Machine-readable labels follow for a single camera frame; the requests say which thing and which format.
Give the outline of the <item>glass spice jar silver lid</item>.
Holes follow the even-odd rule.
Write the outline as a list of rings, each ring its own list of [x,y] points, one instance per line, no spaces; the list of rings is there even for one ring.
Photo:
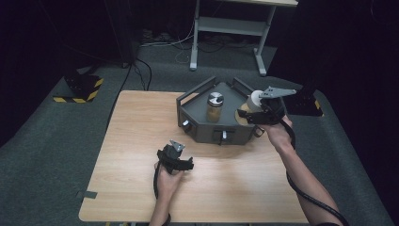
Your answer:
[[[224,96],[220,92],[211,92],[207,99],[206,119],[210,122],[217,122],[220,119]]]

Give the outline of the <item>white cylindrical jar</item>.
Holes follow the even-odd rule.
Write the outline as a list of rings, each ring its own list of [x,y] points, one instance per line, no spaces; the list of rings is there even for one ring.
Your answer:
[[[247,107],[251,112],[262,112],[262,104],[260,95],[261,90],[254,90],[247,98]]]

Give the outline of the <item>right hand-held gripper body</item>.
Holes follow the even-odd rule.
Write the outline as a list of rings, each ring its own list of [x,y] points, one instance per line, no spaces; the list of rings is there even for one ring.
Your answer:
[[[282,98],[296,94],[295,89],[280,89],[268,87],[262,90],[260,95],[262,112],[253,112],[253,115],[257,117],[265,117],[267,119],[267,125],[274,125],[279,123],[279,121],[285,116],[285,106]]]

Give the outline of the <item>round wooden disc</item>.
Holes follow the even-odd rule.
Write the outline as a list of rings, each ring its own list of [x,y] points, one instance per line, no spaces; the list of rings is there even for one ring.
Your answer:
[[[235,117],[236,121],[237,121],[240,125],[247,126],[247,125],[248,125],[247,119],[239,116],[239,110],[246,111],[247,113],[251,113],[252,110],[248,107],[247,104],[242,104],[242,105],[241,105],[238,109],[236,109],[235,112],[234,112],[234,117]]]

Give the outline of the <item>white metal desk frame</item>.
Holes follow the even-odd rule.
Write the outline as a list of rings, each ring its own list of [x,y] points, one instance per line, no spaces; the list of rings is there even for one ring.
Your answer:
[[[262,52],[276,9],[281,7],[295,8],[298,4],[298,0],[221,0],[221,1],[266,5],[270,7],[270,10],[264,22],[216,18],[214,16],[205,17],[205,16],[200,16],[200,0],[196,0],[196,7],[194,12],[193,43],[191,48],[189,69],[191,71],[195,71],[198,67],[199,32],[215,32],[215,33],[248,35],[248,36],[259,37],[260,41],[258,47],[253,49],[253,55],[256,60],[260,76],[266,76],[267,68],[263,63]]]

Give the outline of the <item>hazard striped stand base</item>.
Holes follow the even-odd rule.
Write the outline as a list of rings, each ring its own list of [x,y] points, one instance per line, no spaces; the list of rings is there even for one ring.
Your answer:
[[[290,115],[321,117],[324,115],[322,108],[313,94],[302,90],[296,94],[283,98],[287,112]]]
[[[72,91],[72,96],[54,95],[53,100],[56,103],[85,104],[92,102],[104,81],[97,75],[76,75],[65,77],[64,80]]]

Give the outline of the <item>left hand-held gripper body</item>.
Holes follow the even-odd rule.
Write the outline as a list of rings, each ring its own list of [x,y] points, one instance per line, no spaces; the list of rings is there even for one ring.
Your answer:
[[[162,150],[157,152],[159,163],[171,174],[174,170],[185,170],[185,162],[180,159],[185,146],[174,140],[170,140]]]

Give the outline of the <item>grey tape strip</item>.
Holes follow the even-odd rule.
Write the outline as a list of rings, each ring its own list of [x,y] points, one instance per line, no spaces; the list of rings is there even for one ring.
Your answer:
[[[97,192],[87,191],[87,190],[79,190],[76,195],[76,198],[83,200],[84,198],[95,199],[97,197]]]

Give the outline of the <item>person's right hand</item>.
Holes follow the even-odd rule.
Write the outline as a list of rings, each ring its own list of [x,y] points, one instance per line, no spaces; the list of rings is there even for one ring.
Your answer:
[[[291,144],[292,139],[281,123],[275,125],[261,124],[261,127],[267,133],[271,144],[278,153],[291,153],[294,150]]]

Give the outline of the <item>person's left hand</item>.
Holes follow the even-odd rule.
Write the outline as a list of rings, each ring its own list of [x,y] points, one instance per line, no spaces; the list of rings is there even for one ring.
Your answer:
[[[159,202],[170,202],[184,177],[184,171],[180,170],[169,174],[161,163],[156,163],[154,167],[156,199]]]

